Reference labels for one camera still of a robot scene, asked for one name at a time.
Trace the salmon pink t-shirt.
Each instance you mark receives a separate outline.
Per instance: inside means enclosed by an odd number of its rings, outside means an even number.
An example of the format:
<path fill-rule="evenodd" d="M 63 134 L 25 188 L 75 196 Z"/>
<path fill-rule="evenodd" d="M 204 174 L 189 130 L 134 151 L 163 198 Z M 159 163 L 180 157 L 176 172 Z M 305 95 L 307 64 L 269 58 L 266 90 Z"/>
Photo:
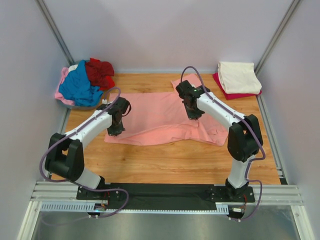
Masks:
<path fill-rule="evenodd" d="M 125 131 L 118 136 L 106 134 L 106 143 L 153 146 L 194 140 L 223 146 L 226 142 L 228 131 L 215 118 L 206 113 L 196 120 L 188 118 L 175 89 L 120 96 L 130 102 L 131 111 L 122 118 Z"/>

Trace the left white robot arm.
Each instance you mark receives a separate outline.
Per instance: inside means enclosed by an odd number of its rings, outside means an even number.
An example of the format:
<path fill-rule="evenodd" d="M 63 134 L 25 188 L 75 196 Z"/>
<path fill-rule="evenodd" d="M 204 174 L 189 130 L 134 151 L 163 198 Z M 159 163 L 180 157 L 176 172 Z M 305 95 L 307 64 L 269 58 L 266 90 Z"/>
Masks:
<path fill-rule="evenodd" d="M 41 166 L 49 173 L 87 189 L 94 201 L 101 200 L 105 196 L 105 180 L 85 167 L 84 149 L 102 131 L 107 131 L 111 137 L 125 131 L 123 117 L 131 109 L 127 99 L 118 97 L 109 104 L 101 104 L 92 116 L 73 130 L 53 134 Z"/>

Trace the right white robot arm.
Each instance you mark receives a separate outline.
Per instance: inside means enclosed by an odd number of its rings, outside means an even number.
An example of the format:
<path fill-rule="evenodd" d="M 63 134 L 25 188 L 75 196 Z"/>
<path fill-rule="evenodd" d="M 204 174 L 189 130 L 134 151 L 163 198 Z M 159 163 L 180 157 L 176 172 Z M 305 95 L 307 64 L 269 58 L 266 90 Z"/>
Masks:
<path fill-rule="evenodd" d="M 208 88 L 194 87 L 188 80 L 181 81 L 175 89 L 190 120 L 197 120 L 207 114 L 228 130 L 227 150 L 232 157 L 232 165 L 222 195 L 231 202 L 238 201 L 249 185 L 249 163 L 263 146 L 258 118 L 234 110 Z"/>

